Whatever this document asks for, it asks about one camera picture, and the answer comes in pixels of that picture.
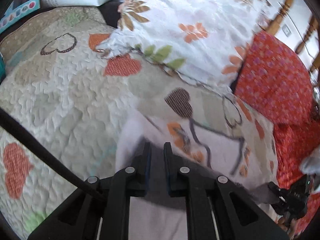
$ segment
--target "wooden bed frame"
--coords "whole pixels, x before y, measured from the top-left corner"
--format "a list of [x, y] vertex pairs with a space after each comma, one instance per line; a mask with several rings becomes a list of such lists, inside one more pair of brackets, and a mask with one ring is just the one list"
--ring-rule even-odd
[[[284, 0], [284, 3], [281, 5], [281, 7], [279, 8], [278, 14], [276, 15], [276, 17], [270, 21], [269, 26], [266, 28], [266, 32], [271, 34], [271, 35], [275, 35], [278, 30], [280, 29], [280, 25], [281, 22], [283, 21], [284, 17], [286, 17], [286, 15], [288, 14], [288, 11], [291, 7], [293, 3], [293, 0]], [[297, 45], [296, 49], [295, 49], [295, 53], [296, 54], [300, 54], [304, 47], [305, 44], [308, 42], [310, 36], [312, 35], [312, 33], [318, 30], [318, 35], [320, 33], [320, 28], [319, 28], [319, 24], [318, 21], [316, 20], [316, 17], [314, 15], [312, 15], [310, 21], [309, 21], [309, 27], [308, 30], [306, 31], [302, 42], [300, 44]], [[313, 61], [312, 66], [310, 67], [309, 71], [313, 72], [316, 69], [319, 69], [320, 67], [320, 53], [318, 53], [316, 59]], [[320, 85], [320, 75], [318, 75], [318, 86]]]

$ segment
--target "white pillow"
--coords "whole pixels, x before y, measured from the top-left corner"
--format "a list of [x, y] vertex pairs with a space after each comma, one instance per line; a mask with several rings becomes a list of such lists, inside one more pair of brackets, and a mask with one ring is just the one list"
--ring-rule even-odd
[[97, 49], [110, 58], [139, 48], [154, 63], [228, 90], [263, 7], [259, 0], [125, 0], [118, 29]]

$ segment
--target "brown striped heart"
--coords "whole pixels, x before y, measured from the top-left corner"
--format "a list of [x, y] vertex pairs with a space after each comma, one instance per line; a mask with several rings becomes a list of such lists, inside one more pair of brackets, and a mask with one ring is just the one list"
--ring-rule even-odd
[[192, 117], [192, 106], [189, 104], [190, 95], [185, 89], [176, 88], [164, 100], [180, 117], [185, 119]]

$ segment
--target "red patterned pillow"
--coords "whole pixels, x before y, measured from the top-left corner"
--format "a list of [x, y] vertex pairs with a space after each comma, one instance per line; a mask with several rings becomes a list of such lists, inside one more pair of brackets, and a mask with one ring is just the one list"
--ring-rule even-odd
[[[275, 125], [273, 136], [276, 142], [279, 187], [290, 188], [303, 174], [299, 166], [320, 144], [320, 121], [304, 122], [303, 125]], [[320, 193], [311, 195], [308, 212], [299, 220], [296, 233], [302, 232], [315, 215], [320, 205]]]
[[255, 35], [235, 95], [273, 123], [307, 121], [312, 108], [312, 85], [299, 57], [277, 38]]

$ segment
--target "black mount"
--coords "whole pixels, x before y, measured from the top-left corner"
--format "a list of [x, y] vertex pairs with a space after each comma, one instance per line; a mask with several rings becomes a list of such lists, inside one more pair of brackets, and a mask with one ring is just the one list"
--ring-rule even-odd
[[279, 202], [271, 206], [277, 214], [285, 216], [284, 225], [290, 227], [293, 219], [300, 219], [308, 212], [308, 198], [312, 189], [310, 175], [303, 175], [290, 186], [290, 189], [279, 188], [273, 182], [268, 183], [269, 189], [278, 197]]
[[[164, 162], [169, 195], [186, 199], [189, 240], [288, 239], [246, 191], [226, 177], [205, 177], [195, 163], [185, 166], [184, 158], [172, 154], [170, 143], [164, 144]], [[28, 240], [127, 240], [130, 197], [146, 195], [150, 164], [151, 144], [146, 143], [130, 167], [106, 179], [87, 179], [85, 183], [107, 201], [78, 188]]]

